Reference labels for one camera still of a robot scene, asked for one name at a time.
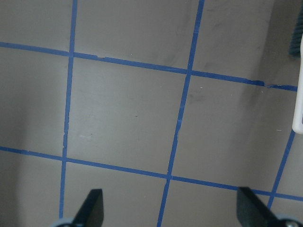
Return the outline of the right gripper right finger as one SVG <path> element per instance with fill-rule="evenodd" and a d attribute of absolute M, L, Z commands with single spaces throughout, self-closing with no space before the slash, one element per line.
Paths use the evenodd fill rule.
<path fill-rule="evenodd" d="M 237 189 L 236 215 L 242 227 L 301 227 L 293 218 L 277 217 L 249 187 Z"/>

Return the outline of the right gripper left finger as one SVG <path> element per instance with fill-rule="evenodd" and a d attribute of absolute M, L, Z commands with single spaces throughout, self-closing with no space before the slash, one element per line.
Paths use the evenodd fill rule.
<path fill-rule="evenodd" d="M 102 189 L 92 189 L 74 217 L 72 227 L 101 227 L 104 221 Z"/>

